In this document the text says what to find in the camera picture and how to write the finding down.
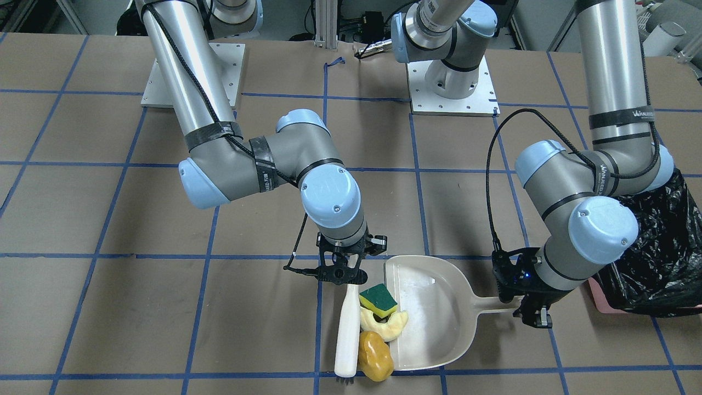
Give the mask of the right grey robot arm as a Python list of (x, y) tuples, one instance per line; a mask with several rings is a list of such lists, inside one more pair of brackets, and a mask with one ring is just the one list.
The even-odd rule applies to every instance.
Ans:
[(258, 2), (137, 1), (136, 10), (156, 53), (156, 65), (182, 128), (188, 157), (178, 166), (189, 200), (199, 209), (223, 207), (276, 188), (296, 190), (303, 222), (318, 228), (319, 265), (286, 270), (336, 285), (361, 285), (367, 255), (387, 249), (371, 235), (361, 191), (340, 158), (332, 134), (311, 109), (291, 110), (277, 122), (264, 109), (234, 110), (225, 90), (225, 65), (213, 48), (225, 35), (253, 29)]

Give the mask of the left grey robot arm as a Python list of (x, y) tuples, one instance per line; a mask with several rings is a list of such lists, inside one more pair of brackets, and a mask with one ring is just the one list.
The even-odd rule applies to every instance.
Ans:
[[(502, 249), (493, 217), (493, 271), (502, 303), (522, 297), (514, 317), (551, 328), (551, 305), (621, 258), (638, 236), (634, 213), (617, 200), (662, 187), (674, 160), (656, 138), (635, 11), (625, 1), (576, 1), (582, 29), (591, 150), (542, 140), (516, 160), (517, 177), (551, 236), (542, 247)], [(393, 16), (400, 63), (431, 61), (429, 87), (447, 99), (471, 92), (495, 13), (479, 1), (420, 1)]]

